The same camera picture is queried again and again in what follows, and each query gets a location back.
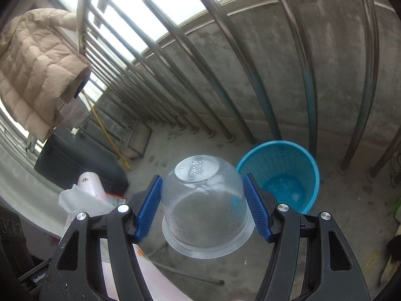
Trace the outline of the clear plastic cup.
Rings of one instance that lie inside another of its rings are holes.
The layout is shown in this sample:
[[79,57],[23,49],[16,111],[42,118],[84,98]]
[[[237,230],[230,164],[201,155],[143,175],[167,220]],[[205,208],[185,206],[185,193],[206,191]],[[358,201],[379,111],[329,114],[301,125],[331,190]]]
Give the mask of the clear plastic cup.
[[179,253],[209,260],[242,247],[254,231],[240,174],[210,155],[190,156],[163,179],[162,231]]

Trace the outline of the white cloth glove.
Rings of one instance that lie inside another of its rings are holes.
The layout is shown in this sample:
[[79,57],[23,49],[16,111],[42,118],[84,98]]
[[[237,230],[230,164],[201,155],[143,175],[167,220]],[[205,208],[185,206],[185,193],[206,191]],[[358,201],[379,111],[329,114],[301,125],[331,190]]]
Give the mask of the white cloth glove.
[[112,204],[89,195],[77,185],[62,191],[58,197],[58,204],[72,217],[81,212],[85,212],[91,217],[105,215],[114,209]]

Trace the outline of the blue plastic trash basket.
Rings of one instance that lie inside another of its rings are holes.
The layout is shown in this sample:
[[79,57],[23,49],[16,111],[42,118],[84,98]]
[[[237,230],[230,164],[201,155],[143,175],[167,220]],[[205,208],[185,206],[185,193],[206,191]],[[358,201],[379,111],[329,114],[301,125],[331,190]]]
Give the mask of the blue plastic trash basket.
[[240,160],[237,171],[251,174],[261,189],[299,213],[309,213],[319,194],[317,163],[305,148],[290,141],[255,147]]

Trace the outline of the pink patterned tablecloth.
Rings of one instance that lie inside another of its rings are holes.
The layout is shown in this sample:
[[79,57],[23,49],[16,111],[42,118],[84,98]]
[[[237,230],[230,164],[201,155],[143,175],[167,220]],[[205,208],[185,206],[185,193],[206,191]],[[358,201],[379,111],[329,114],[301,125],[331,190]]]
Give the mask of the pink patterned tablecloth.
[[161,186],[157,175],[118,205],[79,186],[60,194],[69,220],[46,281],[51,300],[188,300],[137,245],[150,231]]

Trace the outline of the beige puffer jacket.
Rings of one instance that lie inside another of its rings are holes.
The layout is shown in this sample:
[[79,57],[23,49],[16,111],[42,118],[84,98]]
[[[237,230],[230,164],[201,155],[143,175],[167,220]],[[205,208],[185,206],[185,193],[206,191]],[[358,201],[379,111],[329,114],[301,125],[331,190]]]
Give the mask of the beige puffer jacket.
[[75,31],[74,13],[39,8],[13,18],[1,32],[1,101],[14,121],[45,141],[63,121],[90,75],[90,63],[58,33]]

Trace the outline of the metal window railing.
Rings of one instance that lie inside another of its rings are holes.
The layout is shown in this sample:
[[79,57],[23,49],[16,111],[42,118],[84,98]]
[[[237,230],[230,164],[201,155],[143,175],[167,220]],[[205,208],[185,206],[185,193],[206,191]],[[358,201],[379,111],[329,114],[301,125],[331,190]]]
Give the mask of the metal window railing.
[[149,117],[180,116],[228,139],[284,139],[298,126],[400,150],[400,17],[389,0],[50,0],[81,15],[94,76]]

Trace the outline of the metal step frame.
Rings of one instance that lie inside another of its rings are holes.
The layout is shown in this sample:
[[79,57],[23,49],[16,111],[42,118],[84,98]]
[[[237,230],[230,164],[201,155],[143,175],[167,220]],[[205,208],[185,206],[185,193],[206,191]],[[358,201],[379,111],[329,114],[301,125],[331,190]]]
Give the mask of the metal step frame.
[[[131,160],[143,158],[152,129],[133,115],[127,107],[119,108],[116,103],[108,99],[95,103],[94,108],[121,154]],[[94,144],[98,149],[106,151],[114,158],[117,157],[93,113],[79,127],[77,136]]]

